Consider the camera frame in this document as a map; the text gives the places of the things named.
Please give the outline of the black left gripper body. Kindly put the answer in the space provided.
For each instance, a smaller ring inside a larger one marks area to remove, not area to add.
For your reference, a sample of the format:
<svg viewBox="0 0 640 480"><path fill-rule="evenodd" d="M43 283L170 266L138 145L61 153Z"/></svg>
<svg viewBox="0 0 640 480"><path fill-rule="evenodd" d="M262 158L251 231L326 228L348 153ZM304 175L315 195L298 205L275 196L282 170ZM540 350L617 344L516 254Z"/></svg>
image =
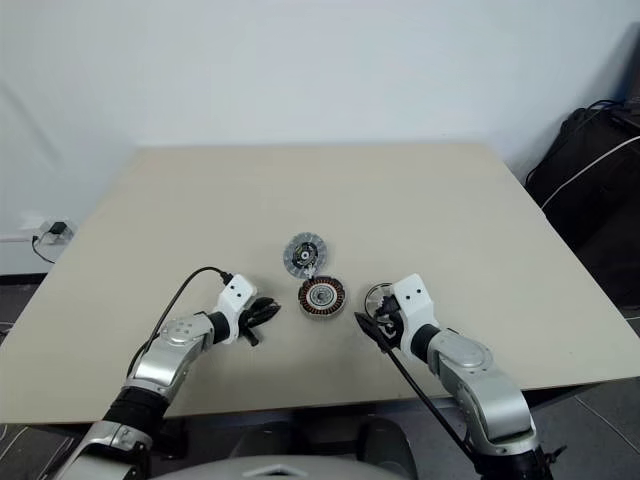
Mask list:
<svg viewBox="0 0 640 480"><path fill-rule="evenodd" d="M238 321L239 336L244 337L251 346L259 344L258 337L253 333L252 329L261 324L261 311L255 309L244 310Z"/></svg>

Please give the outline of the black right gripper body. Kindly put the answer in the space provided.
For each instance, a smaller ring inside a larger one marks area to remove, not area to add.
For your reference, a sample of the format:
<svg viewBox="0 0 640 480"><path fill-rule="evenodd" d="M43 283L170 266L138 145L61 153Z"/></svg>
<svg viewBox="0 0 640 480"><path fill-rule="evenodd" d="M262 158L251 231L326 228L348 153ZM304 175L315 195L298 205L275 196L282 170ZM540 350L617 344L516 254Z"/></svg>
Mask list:
<svg viewBox="0 0 640 480"><path fill-rule="evenodd" d="M399 349L405 333L402 310L379 307L375 311L374 319L388 348Z"/></svg>

